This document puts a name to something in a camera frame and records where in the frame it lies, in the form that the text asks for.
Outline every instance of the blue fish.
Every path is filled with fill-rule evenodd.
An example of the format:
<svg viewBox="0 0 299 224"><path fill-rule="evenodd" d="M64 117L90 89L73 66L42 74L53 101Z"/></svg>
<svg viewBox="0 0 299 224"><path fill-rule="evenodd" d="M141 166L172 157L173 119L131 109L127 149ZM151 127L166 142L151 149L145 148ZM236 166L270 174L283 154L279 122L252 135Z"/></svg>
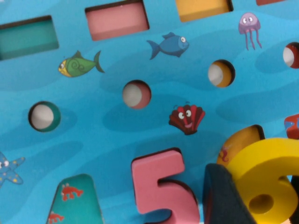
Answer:
<svg viewBox="0 0 299 224"><path fill-rule="evenodd" d="M189 47L188 41L183 36L178 36L170 32L169 34L162 37L164 38L164 40L162 41L162 43L160 43L160 45L153 41L147 41L153 48L153 53L150 60L156 57L160 51L167 55L181 57L181 55Z"/></svg>

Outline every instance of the yellow foam piece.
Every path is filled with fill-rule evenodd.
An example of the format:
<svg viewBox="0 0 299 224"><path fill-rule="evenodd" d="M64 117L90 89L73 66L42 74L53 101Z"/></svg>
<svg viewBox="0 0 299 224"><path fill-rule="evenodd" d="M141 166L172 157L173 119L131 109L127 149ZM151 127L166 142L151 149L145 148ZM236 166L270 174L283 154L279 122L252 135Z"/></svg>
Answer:
<svg viewBox="0 0 299 224"><path fill-rule="evenodd" d="M217 163L227 166L242 149L259 140L261 140L261 137L259 128L256 125L246 127L236 132L223 144Z"/></svg>
<svg viewBox="0 0 299 224"><path fill-rule="evenodd" d="M197 20L230 11L228 0L176 0L182 22Z"/></svg>
<svg viewBox="0 0 299 224"><path fill-rule="evenodd" d="M241 150L227 165L258 224L281 224L298 205L287 175L299 175L299 141L266 139Z"/></svg>

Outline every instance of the pink number 5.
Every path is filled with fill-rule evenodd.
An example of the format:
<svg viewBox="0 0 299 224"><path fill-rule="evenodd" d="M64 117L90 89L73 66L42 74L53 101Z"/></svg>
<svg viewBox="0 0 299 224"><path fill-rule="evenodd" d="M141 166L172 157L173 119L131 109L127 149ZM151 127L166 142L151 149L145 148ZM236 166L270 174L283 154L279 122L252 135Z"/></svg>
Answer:
<svg viewBox="0 0 299 224"><path fill-rule="evenodd" d="M170 209L171 216L159 224L199 224L199 210L193 194L183 186L159 180L182 173L182 154L170 150L137 159L132 163L135 198L142 214Z"/></svg>

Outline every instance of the foam number piece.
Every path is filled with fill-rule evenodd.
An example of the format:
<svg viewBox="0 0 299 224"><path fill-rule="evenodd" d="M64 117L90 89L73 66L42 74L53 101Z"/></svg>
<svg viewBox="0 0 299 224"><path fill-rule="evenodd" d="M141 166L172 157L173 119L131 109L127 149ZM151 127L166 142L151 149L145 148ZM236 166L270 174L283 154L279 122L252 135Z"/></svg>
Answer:
<svg viewBox="0 0 299 224"><path fill-rule="evenodd" d="M258 224L280 224L295 211L298 196L287 175L299 175L299 142L255 142L228 164L238 192Z"/></svg>
<svg viewBox="0 0 299 224"><path fill-rule="evenodd" d="M171 216L159 224L199 224L199 209L191 191L172 182L159 180L185 169L183 157L176 150L137 159L132 163L135 199L142 214L170 209Z"/></svg>
<svg viewBox="0 0 299 224"><path fill-rule="evenodd" d="M231 174L220 164L206 166L203 207L205 224L256 224Z"/></svg>
<svg viewBox="0 0 299 224"><path fill-rule="evenodd" d="M62 180L57 188L47 224L103 224L91 176L80 174Z"/></svg>

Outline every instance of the red seashell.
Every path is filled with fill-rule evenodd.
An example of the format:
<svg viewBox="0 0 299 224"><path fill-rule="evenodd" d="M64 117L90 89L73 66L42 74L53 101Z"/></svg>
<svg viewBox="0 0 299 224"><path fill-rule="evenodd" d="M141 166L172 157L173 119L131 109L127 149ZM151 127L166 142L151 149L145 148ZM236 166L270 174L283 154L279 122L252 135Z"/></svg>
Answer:
<svg viewBox="0 0 299 224"><path fill-rule="evenodd" d="M205 114L202 108L196 105L180 106L172 111L169 124L180 129L185 135L194 134Z"/></svg>

